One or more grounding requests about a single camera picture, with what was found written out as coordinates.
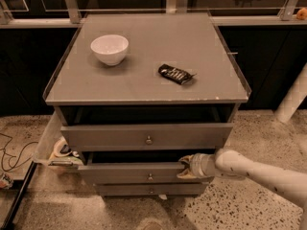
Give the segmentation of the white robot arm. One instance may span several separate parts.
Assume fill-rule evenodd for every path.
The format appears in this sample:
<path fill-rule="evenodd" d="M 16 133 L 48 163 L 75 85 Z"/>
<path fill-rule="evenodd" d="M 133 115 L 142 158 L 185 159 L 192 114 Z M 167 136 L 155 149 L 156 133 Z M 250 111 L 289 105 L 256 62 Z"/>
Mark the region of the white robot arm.
<path fill-rule="evenodd" d="M 296 77 L 275 118 L 286 124 L 307 96 L 307 64 Z M 303 210 L 299 230 L 307 230 L 307 174 L 263 164 L 246 158 L 233 149 L 218 149 L 215 154 L 196 153 L 179 159 L 185 169 L 177 177 L 195 179 L 207 177 L 248 178 L 273 193 L 289 200 Z"/>

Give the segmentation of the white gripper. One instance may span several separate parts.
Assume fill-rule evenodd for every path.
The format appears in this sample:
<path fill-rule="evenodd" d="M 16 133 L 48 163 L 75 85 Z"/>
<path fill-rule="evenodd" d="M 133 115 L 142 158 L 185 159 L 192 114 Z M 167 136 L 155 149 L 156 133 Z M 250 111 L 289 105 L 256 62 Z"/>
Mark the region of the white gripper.
<path fill-rule="evenodd" d="M 185 167 L 190 168 L 177 174 L 179 179 L 196 179 L 214 176 L 216 173 L 215 156 L 213 154 L 197 153 L 184 155 L 179 159 Z"/>

